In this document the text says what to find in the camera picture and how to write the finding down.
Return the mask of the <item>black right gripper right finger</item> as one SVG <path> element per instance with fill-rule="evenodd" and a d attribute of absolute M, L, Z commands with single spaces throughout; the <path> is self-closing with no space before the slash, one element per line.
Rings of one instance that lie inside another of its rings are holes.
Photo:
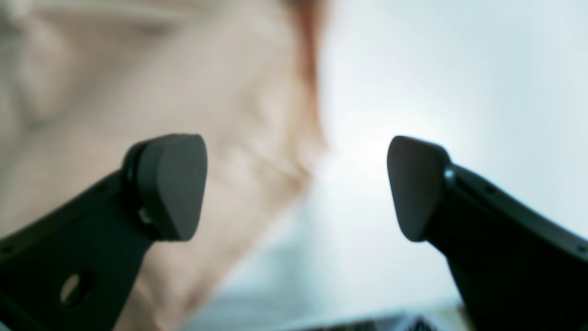
<path fill-rule="evenodd" d="M 440 145 L 396 136 L 388 177 L 404 236 L 447 260 L 477 331 L 585 331 L 587 241 L 487 179 Z"/>

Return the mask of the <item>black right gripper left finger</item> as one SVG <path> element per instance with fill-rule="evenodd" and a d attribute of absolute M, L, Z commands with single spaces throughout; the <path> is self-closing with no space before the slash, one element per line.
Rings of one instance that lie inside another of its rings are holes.
<path fill-rule="evenodd" d="M 207 165 L 198 134 L 141 141 L 120 170 L 2 238 L 2 325 L 111 331 L 150 247 L 196 233 Z"/>

